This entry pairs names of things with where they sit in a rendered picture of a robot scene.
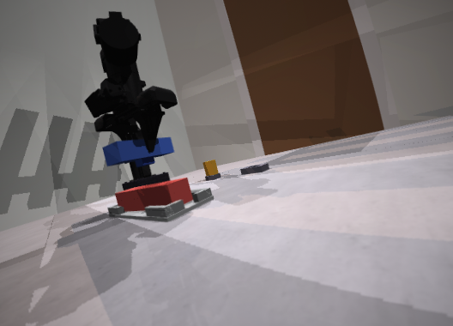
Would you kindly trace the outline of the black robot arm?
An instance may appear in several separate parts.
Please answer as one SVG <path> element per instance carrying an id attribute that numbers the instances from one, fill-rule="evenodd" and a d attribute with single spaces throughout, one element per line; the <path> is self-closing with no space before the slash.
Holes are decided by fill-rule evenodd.
<path id="1" fill-rule="evenodd" d="M 97 25 L 94 24 L 93 27 L 95 43 L 102 47 L 100 52 L 102 67 L 108 77 L 100 84 L 100 88 L 84 101 L 94 118 L 112 112 L 124 103 L 124 99 L 126 105 L 134 104 L 134 97 L 127 84 L 123 81 L 118 84 L 115 79 L 110 78 L 117 73 L 128 71 L 139 75 L 136 60 L 138 44 L 142 38 L 134 24 L 129 19 L 124 19 L 121 13 L 109 11 L 109 17 L 97 18 Z M 117 110 L 112 113 L 119 114 Z M 149 165 L 136 167 L 135 161 L 129 163 L 133 175 L 130 182 L 137 178 L 150 178 L 156 175 L 151 175 Z"/>

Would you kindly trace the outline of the red rectangular block with two sockets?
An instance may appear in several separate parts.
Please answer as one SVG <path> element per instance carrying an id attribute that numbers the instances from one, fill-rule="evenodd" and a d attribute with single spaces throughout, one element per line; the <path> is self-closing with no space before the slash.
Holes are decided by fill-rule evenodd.
<path id="1" fill-rule="evenodd" d="M 124 212 L 143 211 L 144 207 L 168 205 L 180 199 L 184 199 L 184 204 L 193 201 L 187 178 L 138 186 L 115 195 Z"/>

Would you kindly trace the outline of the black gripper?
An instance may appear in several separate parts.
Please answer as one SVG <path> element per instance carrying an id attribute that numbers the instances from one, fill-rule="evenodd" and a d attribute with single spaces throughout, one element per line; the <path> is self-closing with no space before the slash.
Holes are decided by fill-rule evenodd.
<path id="1" fill-rule="evenodd" d="M 118 84 L 121 82 L 127 84 L 134 97 L 134 104 L 126 105 L 126 99 L 124 99 L 124 103 L 113 109 L 117 110 L 118 115 L 105 113 L 96 119 L 95 130 L 112 131 L 122 141 L 135 140 L 138 139 L 137 124 L 129 122 L 130 118 L 134 118 L 140 126 L 148 151 L 153 152 L 160 122 L 162 116 L 165 115 L 165 112 L 161 111 L 160 105 L 165 109 L 177 105 L 176 94 L 171 90 L 156 86 L 142 91 L 146 87 L 146 83 L 134 72 L 121 72 L 110 78 L 115 79 Z"/>

